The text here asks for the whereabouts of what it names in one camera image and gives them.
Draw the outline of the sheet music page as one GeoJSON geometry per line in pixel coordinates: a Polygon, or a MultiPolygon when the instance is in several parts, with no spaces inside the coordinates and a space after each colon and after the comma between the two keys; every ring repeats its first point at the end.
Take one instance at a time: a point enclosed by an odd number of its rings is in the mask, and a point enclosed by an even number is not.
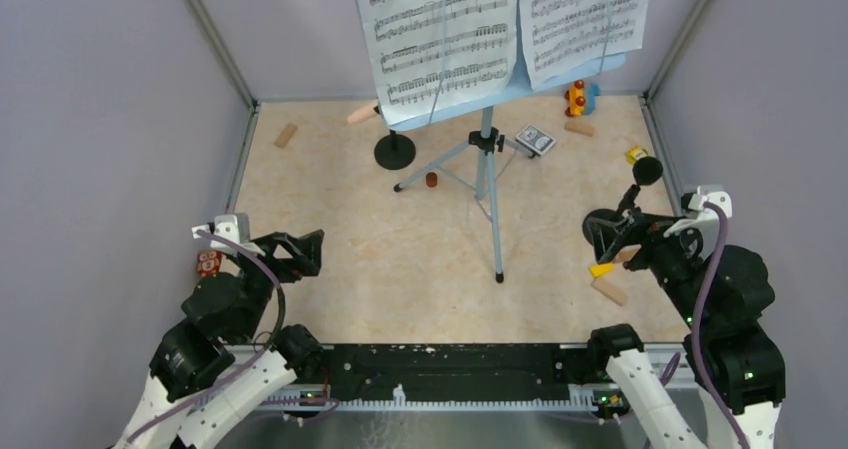
{"type": "Polygon", "coordinates": [[[649,0],[518,0],[531,86],[643,46],[649,0]]]}
{"type": "Polygon", "coordinates": [[[390,126],[501,93],[517,58],[518,0],[356,0],[390,126]]]}

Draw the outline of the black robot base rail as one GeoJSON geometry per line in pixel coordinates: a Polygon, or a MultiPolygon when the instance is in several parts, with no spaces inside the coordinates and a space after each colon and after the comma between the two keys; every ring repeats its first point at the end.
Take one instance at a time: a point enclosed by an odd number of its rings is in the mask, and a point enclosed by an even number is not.
{"type": "Polygon", "coordinates": [[[269,398],[311,415],[340,411],[529,411],[589,422],[630,405],[582,344],[337,344],[316,372],[269,398]]]}

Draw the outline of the light blue music stand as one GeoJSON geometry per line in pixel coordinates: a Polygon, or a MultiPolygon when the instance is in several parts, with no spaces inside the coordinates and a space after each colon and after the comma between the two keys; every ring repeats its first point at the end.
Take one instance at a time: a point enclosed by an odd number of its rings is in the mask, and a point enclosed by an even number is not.
{"type": "Polygon", "coordinates": [[[452,149],[476,148],[475,200],[498,233],[498,104],[620,67],[642,47],[649,0],[355,0],[377,93],[394,132],[479,112],[452,149]]]}

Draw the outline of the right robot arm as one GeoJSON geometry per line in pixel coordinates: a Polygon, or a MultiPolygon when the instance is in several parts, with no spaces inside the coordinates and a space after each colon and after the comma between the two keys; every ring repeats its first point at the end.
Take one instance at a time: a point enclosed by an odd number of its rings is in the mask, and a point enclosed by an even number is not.
{"type": "Polygon", "coordinates": [[[703,200],[685,217],[599,209],[586,216],[584,235],[599,263],[637,246],[629,271],[650,271],[688,325],[683,341],[707,419],[696,436],[645,346],[625,323],[592,331],[586,366],[613,381],[654,448],[771,448],[786,396],[784,358],[759,323],[775,300],[762,257],[727,242],[731,211],[703,200]]]}

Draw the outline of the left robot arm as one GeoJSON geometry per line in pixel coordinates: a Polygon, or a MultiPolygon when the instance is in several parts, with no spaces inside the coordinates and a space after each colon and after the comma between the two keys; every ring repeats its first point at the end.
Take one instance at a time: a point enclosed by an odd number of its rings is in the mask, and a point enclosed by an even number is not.
{"type": "Polygon", "coordinates": [[[192,232],[239,271],[201,277],[183,301],[118,448],[214,448],[269,396],[319,373],[323,348],[305,326],[284,323],[283,287],[319,275],[324,231],[245,239],[206,224],[192,232]]]}

